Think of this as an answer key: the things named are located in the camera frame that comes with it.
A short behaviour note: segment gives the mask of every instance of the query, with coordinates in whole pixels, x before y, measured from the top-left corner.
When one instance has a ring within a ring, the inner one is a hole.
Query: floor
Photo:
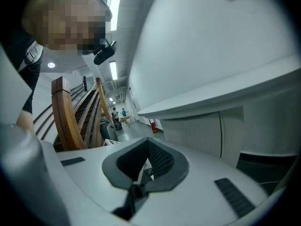
[[[151,128],[138,121],[122,123],[122,130],[118,132],[119,142],[128,141],[139,137],[155,137],[165,139],[164,133],[153,134]],[[283,179],[292,164],[271,165],[251,161],[238,160],[237,169],[247,174],[271,195],[277,184]]]
[[[118,131],[118,141],[128,141],[139,137],[154,137],[159,139],[165,139],[164,134],[160,131],[152,133],[151,127],[146,126],[138,121],[127,121],[127,124],[122,123],[122,129]]]

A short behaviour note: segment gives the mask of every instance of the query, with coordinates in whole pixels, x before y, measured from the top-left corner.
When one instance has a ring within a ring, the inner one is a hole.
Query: corridor
[[[118,141],[128,141],[139,137],[155,137],[158,139],[165,139],[164,133],[158,131],[152,133],[151,128],[138,121],[128,121],[127,124],[122,123],[122,129],[118,131]]]

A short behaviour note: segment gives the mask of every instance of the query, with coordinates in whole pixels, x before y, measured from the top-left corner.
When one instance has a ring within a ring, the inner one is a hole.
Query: fluorescent light
[[[52,62],[51,62],[51,63],[48,63],[48,67],[49,67],[49,68],[54,68],[54,67],[55,67],[55,63],[52,63]]]
[[[112,20],[111,20],[111,31],[115,31],[117,29],[119,3],[120,3],[120,0],[111,0],[110,10],[113,15]]]
[[[115,81],[115,80],[117,80],[116,61],[111,61],[111,62],[109,62],[109,64],[110,64],[112,79]]]

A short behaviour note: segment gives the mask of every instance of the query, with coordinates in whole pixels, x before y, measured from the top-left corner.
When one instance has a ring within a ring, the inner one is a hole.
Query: white machine
[[[55,153],[18,127],[1,127],[0,137],[4,175],[48,225],[219,226],[267,199],[220,158],[159,139]]]

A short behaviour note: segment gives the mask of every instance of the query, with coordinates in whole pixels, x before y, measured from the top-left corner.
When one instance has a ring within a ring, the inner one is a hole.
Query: ceiling
[[[115,97],[116,103],[121,102],[123,97],[121,91],[127,85],[128,77],[128,55],[133,50],[132,40],[140,17],[144,0],[120,0],[117,30],[106,35],[109,42],[118,42],[118,50],[115,55],[99,65],[100,72],[106,82],[106,96]],[[113,81],[109,61],[115,60],[117,65],[118,80]],[[55,68],[48,68],[48,63],[55,63]],[[76,52],[51,51],[44,49],[41,72],[71,73],[74,70],[79,72],[87,70],[87,66],[80,55]]]

